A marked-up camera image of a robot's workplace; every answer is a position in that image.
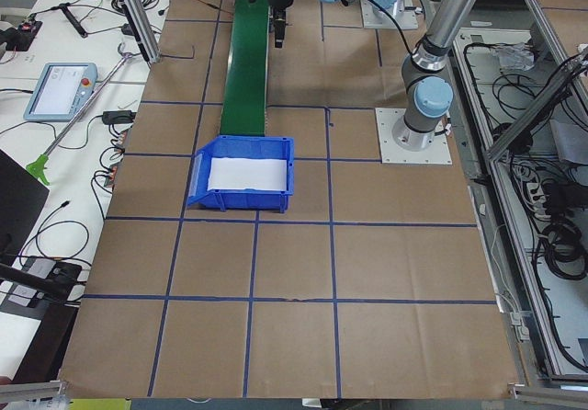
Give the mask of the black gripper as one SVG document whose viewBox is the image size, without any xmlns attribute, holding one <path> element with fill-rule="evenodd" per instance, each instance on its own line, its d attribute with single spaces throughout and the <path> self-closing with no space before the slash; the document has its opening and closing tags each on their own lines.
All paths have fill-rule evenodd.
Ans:
<svg viewBox="0 0 588 410">
<path fill-rule="evenodd" d="M 267 0 L 272 9 L 272 23 L 274 29 L 274 46 L 283 47 L 286 36 L 287 9 L 293 5 L 294 0 Z"/>
</svg>

